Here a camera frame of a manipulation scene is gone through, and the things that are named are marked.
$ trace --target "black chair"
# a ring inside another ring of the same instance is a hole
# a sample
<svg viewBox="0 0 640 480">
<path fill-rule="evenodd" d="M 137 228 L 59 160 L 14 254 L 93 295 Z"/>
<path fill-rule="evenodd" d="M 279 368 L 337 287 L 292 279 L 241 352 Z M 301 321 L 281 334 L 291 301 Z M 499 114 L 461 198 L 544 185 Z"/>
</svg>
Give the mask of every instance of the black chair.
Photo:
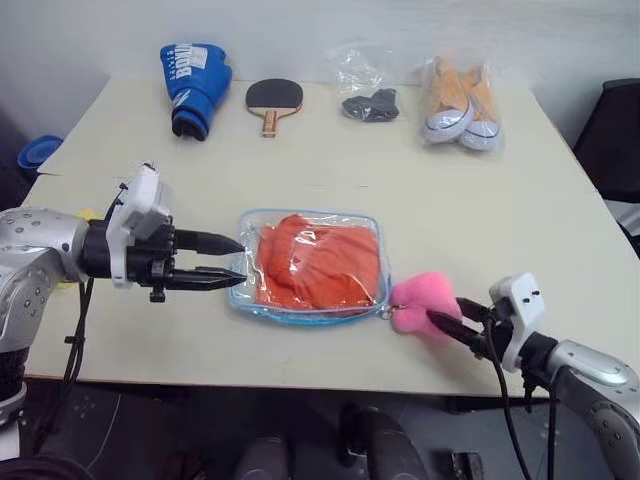
<svg viewBox="0 0 640 480">
<path fill-rule="evenodd" d="M 640 79 L 602 85 L 573 152 L 602 198 L 640 203 Z M 620 228 L 640 258 L 640 235 Z"/>
</svg>

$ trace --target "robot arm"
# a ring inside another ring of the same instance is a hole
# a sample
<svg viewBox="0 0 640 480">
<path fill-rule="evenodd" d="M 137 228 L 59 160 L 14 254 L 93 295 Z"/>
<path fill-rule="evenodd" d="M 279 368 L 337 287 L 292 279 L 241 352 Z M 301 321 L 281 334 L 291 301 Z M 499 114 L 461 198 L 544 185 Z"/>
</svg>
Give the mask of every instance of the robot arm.
<svg viewBox="0 0 640 480">
<path fill-rule="evenodd" d="M 0 213 L 0 427 L 24 402 L 24 363 L 59 282 L 135 282 L 151 287 L 152 302 L 163 302 L 164 289 L 214 290 L 246 280 L 222 268 L 175 268 L 179 249 L 224 255 L 244 248 L 221 235 L 177 230 L 169 215 L 170 189 L 152 168 L 143 167 L 123 187 L 106 220 L 86 222 L 32 207 Z"/>
<path fill-rule="evenodd" d="M 485 326 L 494 319 L 490 332 L 478 332 L 440 312 L 428 315 L 479 358 L 490 358 L 487 335 L 491 334 L 502 367 L 522 371 L 527 397 L 537 386 L 547 390 L 555 386 L 557 398 L 594 432 L 615 477 L 640 478 L 640 382 L 633 369 L 584 345 L 536 332 L 544 303 L 531 274 L 501 280 L 491 287 L 490 296 L 492 308 L 458 298 L 464 317 Z"/>
</svg>

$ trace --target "blue boxing glove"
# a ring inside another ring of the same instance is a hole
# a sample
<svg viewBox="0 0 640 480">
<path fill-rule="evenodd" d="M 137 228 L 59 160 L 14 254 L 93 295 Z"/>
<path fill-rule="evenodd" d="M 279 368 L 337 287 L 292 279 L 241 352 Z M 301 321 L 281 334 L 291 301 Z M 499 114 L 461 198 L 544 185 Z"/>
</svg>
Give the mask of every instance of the blue boxing glove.
<svg viewBox="0 0 640 480">
<path fill-rule="evenodd" d="M 173 102 L 171 129 L 178 137 L 207 138 L 213 113 L 231 83 L 231 68 L 220 47 L 206 43 L 162 47 L 167 92 Z"/>
</svg>

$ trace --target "black cable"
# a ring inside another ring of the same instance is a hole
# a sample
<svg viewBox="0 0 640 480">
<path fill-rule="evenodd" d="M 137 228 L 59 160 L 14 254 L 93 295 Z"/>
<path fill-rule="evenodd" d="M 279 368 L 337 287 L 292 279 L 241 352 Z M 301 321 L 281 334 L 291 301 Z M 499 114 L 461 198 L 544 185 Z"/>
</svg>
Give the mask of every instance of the black cable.
<svg viewBox="0 0 640 480">
<path fill-rule="evenodd" d="M 518 441 L 518 436 L 516 435 L 516 430 L 513 426 L 513 418 L 511 417 L 511 403 L 509 401 L 509 391 L 507 389 L 507 382 L 504 378 L 504 373 L 502 372 L 502 367 L 500 366 L 500 360 L 498 359 L 498 355 L 496 354 L 496 349 L 493 344 L 493 322 L 495 321 L 493 316 L 490 316 L 484 322 L 485 335 L 487 338 L 487 347 L 489 349 L 489 356 L 491 357 L 491 363 L 493 363 L 493 368 L 498 375 L 498 382 L 500 383 L 500 394 L 502 396 L 502 409 L 504 410 L 504 419 L 507 422 L 507 429 L 509 430 L 509 436 L 511 437 L 511 443 L 513 444 L 513 449 L 516 453 L 516 457 L 518 458 L 518 463 L 520 464 L 520 469 L 522 470 L 522 474 L 526 480 L 532 480 L 531 474 L 527 468 L 527 464 L 524 461 L 524 455 L 522 454 L 522 449 L 520 448 L 520 442 Z"/>
<path fill-rule="evenodd" d="M 556 425 L 558 423 L 558 396 L 556 385 L 562 373 L 558 370 L 549 385 L 549 431 L 547 432 L 547 480 L 555 477 L 556 464 Z"/>
<path fill-rule="evenodd" d="M 111 220 L 111 216 L 113 215 L 115 207 L 122 204 L 122 202 L 120 201 L 120 195 L 124 190 L 126 190 L 126 185 L 124 183 L 121 183 L 120 192 L 118 192 L 116 198 L 114 198 L 111 202 L 111 205 L 109 205 L 107 213 L 104 217 L 107 223 L 109 222 L 109 220 Z M 55 425 L 60 417 L 60 413 L 64 410 L 64 406 L 66 405 L 69 395 L 71 394 L 73 385 L 76 383 L 78 375 L 80 374 L 80 367 L 82 366 L 82 359 L 84 357 L 87 313 L 89 312 L 89 304 L 91 303 L 93 283 L 94 278 L 92 277 L 87 281 L 86 288 L 84 283 L 80 283 L 78 285 L 78 292 L 80 294 L 80 317 L 78 318 L 76 331 L 73 336 L 65 338 L 65 342 L 71 344 L 71 349 L 69 350 L 67 366 L 62 378 L 62 386 L 55 404 L 51 409 L 49 409 L 49 413 L 44 417 L 44 419 L 40 423 L 40 426 L 38 427 L 38 430 L 36 431 L 32 449 L 34 455 L 40 453 L 45 440 L 54 430 Z"/>
</svg>

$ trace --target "table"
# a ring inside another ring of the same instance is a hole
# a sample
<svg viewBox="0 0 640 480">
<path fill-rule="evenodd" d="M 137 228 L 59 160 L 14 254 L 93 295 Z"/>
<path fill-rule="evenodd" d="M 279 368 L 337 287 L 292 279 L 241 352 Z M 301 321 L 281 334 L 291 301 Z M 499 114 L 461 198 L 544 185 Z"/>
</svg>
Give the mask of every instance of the table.
<svg viewBox="0 0 640 480">
<path fill-rule="evenodd" d="M 532 271 L 547 303 L 544 333 L 640 370 L 640 264 L 529 92 L 499 92 L 505 145 L 478 156 L 455 145 L 425 150 L 415 133 L 417 110 L 388 125 L 341 118 L 331 89 L 313 84 L 304 85 L 304 111 L 281 122 L 278 138 L 262 139 L 260 119 L 242 108 L 246 87 L 233 84 L 212 135 L 196 143 L 172 136 L 154 81 L 111 80 L 41 168 L 49 175 L 25 204 L 104 212 L 118 179 L 152 161 L 174 189 L 178 228 L 234 236 L 240 214 L 255 207 L 366 213 L 384 229 L 394 280 L 440 270 L 458 295 L 488 303 L 492 283 Z M 417 105 L 415 90 L 401 94 L 403 104 Z M 230 260 L 180 254 L 177 262 Z M 77 303 L 75 289 L 51 296 L 28 374 L 62 374 L 63 338 L 75 328 Z M 150 304 L 145 289 L 115 290 L 99 280 L 87 337 L 83 380 L 498 392 L 490 363 L 454 342 L 424 348 L 378 317 L 335 328 L 283 327 L 234 311 L 220 291 L 167 292 L 165 304 Z M 518 376 L 508 375 L 508 383 L 522 394 Z"/>
</svg>

